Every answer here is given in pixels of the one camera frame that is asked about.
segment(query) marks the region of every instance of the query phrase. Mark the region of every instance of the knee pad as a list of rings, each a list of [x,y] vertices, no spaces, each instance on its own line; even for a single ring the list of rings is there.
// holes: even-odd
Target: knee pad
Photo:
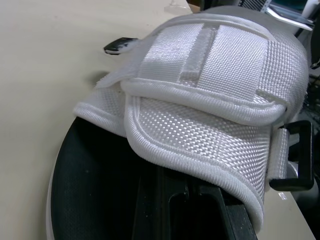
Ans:
[[[216,7],[160,25],[74,113],[127,137],[145,160],[223,188],[258,231],[265,179],[286,175],[279,127],[300,111],[308,81],[305,49],[278,21]]]

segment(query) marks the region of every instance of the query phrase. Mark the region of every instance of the velcro strap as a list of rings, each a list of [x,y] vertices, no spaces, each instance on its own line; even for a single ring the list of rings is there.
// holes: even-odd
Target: velcro strap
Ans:
[[[122,81],[129,95],[188,106],[244,125],[286,122],[300,107],[295,103],[301,102],[308,84],[305,56],[275,41],[258,24],[251,22],[250,28],[250,21],[243,19],[241,25],[242,18],[234,18],[236,24],[210,22],[205,16],[202,22],[184,17],[165,23],[135,49],[128,67],[97,87]]]

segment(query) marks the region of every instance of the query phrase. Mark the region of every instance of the black clip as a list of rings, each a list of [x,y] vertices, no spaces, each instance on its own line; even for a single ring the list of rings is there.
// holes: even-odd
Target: black clip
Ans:
[[[299,143],[297,143],[299,156],[298,178],[272,179],[269,185],[274,190],[283,192],[309,190],[314,185],[312,155],[313,126],[311,122],[302,120],[285,124],[283,128],[287,129],[290,135],[299,134]]]

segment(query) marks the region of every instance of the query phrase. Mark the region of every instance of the beige desk surface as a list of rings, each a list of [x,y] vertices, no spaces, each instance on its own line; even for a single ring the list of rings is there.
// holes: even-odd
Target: beige desk surface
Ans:
[[[1,240],[46,239],[48,183],[72,109],[123,59],[102,47],[188,13],[185,0],[0,0]],[[313,238],[287,197],[267,192],[260,240]]]

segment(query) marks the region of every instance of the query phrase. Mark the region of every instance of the black plastic buckle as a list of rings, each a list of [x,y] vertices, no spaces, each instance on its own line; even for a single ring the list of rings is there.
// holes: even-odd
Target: black plastic buckle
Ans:
[[[136,41],[137,38],[121,37],[103,48],[104,52],[109,55],[120,55],[119,50],[127,47],[130,42]]]
[[[289,131],[290,135],[299,134],[298,148],[298,178],[273,179],[269,182],[276,191],[297,192],[309,190],[314,185],[313,172],[313,126],[311,122],[302,120],[285,124],[282,128]]]

